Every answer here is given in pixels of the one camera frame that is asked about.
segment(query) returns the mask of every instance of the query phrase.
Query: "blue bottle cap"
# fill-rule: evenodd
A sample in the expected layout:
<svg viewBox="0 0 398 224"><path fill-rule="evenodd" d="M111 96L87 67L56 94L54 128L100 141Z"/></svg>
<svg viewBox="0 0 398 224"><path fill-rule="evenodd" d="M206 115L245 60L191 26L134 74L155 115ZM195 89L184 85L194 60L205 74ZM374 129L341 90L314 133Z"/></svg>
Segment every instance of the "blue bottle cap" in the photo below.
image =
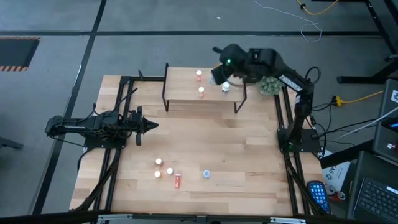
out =
<svg viewBox="0 0 398 224"><path fill-rule="evenodd" d="M210 171L208 170L203 171L203 177L208 179L210 177Z"/></svg>

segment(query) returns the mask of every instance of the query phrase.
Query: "gray floor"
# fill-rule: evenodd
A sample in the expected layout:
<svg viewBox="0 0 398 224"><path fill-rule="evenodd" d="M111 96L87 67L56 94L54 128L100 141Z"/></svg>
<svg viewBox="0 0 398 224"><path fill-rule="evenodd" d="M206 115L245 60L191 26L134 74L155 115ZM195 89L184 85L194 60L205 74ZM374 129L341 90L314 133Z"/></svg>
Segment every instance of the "gray floor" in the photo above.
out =
<svg viewBox="0 0 398 224"><path fill-rule="evenodd" d="M0 31L91 30L100 2L0 0ZM258 2L318 22L324 31L377 30L363 3L338 3L321 16L310 16L302 12L293 0ZM329 4L306 3L311 11L319 11ZM372 3L395 42L398 39L397 25L383 1L373 0ZM294 17L261 9L252 1L113 0L106 5L99 30L300 31L303 23ZM0 105L3 105L0 109L0 136L25 144L21 151L0 150L2 217L30 212L52 145L51 139L44 134L44 127L50 117L62 114L65 109L87 40L87 37L43 37L27 72L0 72ZM161 76L166 62L173 66L212 67L218 56L211 48L232 42L245 49L275 48L286 63L300 73L305 73L314 65L320 67L322 78L315 87L316 105L329 101L333 95L353 100L382 90L382 85L339 85L335 77L372 75L386 65L382 59L390 53L380 38L324 37L309 44L302 37L97 37L73 116L86 116L91 111L103 75L137 75L140 69L144 75ZM195 56L187 57L187 52L195 52ZM375 118L380 99L379 95L367 101L334 108L331 127ZM325 110L313 114L325 126L328 113ZM373 131L367 129L341 141L359 144L371 139ZM83 142L82 138L71 134L67 140ZM328 150L335 152L346 147L349 146L329 143ZM80 154L81 148L64 144L43 212L68 210Z"/></svg>

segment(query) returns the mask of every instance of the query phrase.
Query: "yellow cable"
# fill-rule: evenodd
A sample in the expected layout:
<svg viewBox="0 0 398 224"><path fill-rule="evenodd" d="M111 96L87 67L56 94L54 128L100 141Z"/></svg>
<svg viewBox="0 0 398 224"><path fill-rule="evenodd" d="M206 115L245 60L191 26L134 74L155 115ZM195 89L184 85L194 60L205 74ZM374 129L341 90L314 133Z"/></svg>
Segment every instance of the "yellow cable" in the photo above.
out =
<svg viewBox="0 0 398 224"><path fill-rule="evenodd" d="M380 94L380 93L383 93L383 91L379 91L379 92L377 92L377 93L370 94L369 96L365 96L365 97L359 98L359 99L357 99L357 100L352 100L352 101L344 101L344 100L341 100L341 103L355 103L355 102L358 102L358 101L361 101L361 100L368 99L368 98L370 98L370 97L372 97L372 96L376 96L376 95L378 95L378 94Z"/></svg>
<svg viewBox="0 0 398 224"><path fill-rule="evenodd" d="M330 9L332 6L334 6L338 1L339 1L339 0L334 1L329 7L327 7L326 9L324 9L324 10L322 10L322 11L320 11L320 12L317 12L317 13L312 13L312 12L308 11L306 7L303 7L303 8L304 8L304 10L305 10L308 14L313 15L313 16L316 16L316 15L320 15L320 14L326 12L327 10L329 10L329 9Z"/></svg>

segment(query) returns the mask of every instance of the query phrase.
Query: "wooden table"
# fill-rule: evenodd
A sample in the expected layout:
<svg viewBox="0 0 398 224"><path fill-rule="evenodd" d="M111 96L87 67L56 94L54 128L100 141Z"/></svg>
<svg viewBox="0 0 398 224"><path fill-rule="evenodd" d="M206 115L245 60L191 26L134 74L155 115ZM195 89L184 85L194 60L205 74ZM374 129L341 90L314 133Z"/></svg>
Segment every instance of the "wooden table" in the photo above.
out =
<svg viewBox="0 0 398 224"><path fill-rule="evenodd" d="M197 81L196 71L202 72L201 81ZM223 94L221 86L210 85L209 79L212 68L183 68L183 67L168 67L166 65L167 74L165 74L165 110L169 109L169 101L174 102L185 102L185 103L196 103L196 101L208 101L208 102L233 102L234 111L237 113L239 109L236 108L236 102L242 102L246 100L246 86L233 86L229 88L228 94ZM237 85L243 85L242 79L230 78L230 82ZM198 89L203 87L205 89L204 97L199 97Z"/></svg>
<svg viewBox="0 0 398 224"><path fill-rule="evenodd" d="M96 103L99 113L113 109L119 80L120 76L104 76ZM223 102L179 102L166 112L162 86L163 82L134 82L138 90L130 110L142 106L145 117L159 127L142 136L142 146L136 146L134 138L127 140L112 212L292 215L273 96L263 96L251 85L238 114L231 103ZM290 91L289 96L293 105L295 93ZM284 122L287 125L285 111ZM306 182L322 181L318 159L310 153L300 155ZM82 159L70 208L79 206L97 184L103 156L104 149L95 149ZM164 160L161 168L154 162L158 157ZM179 189L174 188L174 176L165 173L168 167L181 174ZM209 179L202 175L206 169L211 172ZM161 179L154 178L156 170L163 173ZM106 186L101 208L107 192ZM302 213L297 186L295 192Z"/></svg>

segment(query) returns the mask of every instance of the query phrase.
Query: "white cable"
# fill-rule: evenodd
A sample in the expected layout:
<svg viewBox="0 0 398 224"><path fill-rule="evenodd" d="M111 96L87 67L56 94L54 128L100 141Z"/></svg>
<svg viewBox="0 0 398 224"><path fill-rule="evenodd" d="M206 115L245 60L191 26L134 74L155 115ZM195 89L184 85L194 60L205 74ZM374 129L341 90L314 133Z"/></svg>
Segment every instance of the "white cable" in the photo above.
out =
<svg viewBox="0 0 398 224"><path fill-rule="evenodd" d="M362 126L362 127L360 127L360 128L357 128L357 129L355 129L354 131L350 131L349 133L346 133L346 134L344 134L344 135L342 135L342 136L336 138L334 141L337 141L337 140L341 139L341 138L344 137L344 136L347 136L347 135L352 134L352 133L354 133L354 132L356 132L356 131L359 131L359 130L361 130L361 129L363 129L363 128L366 128L366 127L368 127L369 125L374 124L374 123L380 121L381 119L385 118L386 116L389 116L392 112L394 112L394 111L396 111L396 110L398 110L398 106L397 106L395 109L393 109L392 111L390 111L390 112L386 113L385 115L383 115L382 117L378 118L377 120L372 121L372 122L370 122L369 124L367 124L367 125L365 125L365 126Z"/></svg>
<svg viewBox="0 0 398 224"><path fill-rule="evenodd" d="M306 21L306 22L310 22L310 23L304 24L303 27L301 28L301 35L304 37L304 40L305 40L307 43L314 43L314 42L318 42L319 40L321 40L321 37L322 37L322 30L317 26L317 25L318 25L317 23L314 23L314 22L312 22L312 21L309 20L309 19L304 19L304 18L302 18L302 17L300 17L300 16L296 16L296 15L291 14L291 13L289 13L289 12L284 12L284 11L275 9L275 8L273 8L273 7L264 7L264 6L262 6L260 3L258 3L256 0L253 0L253 1L254 1L257 5L259 5L260 7L262 7L263 9L272 9L272 10L275 10L275 11L277 11L277 12L280 12L280 13L283 13L283 14L288 14L288 15L290 15L290 16L294 16L294 17L296 17L296 18L302 19L302 20L304 20L304 21ZM305 26L307 26L307 25L314 26L315 28L317 28L317 29L319 30L319 38L318 38L317 40L311 40L311 41L309 41L309 40L307 40L307 38L306 38L305 35L303 34L304 28L305 28Z"/></svg>

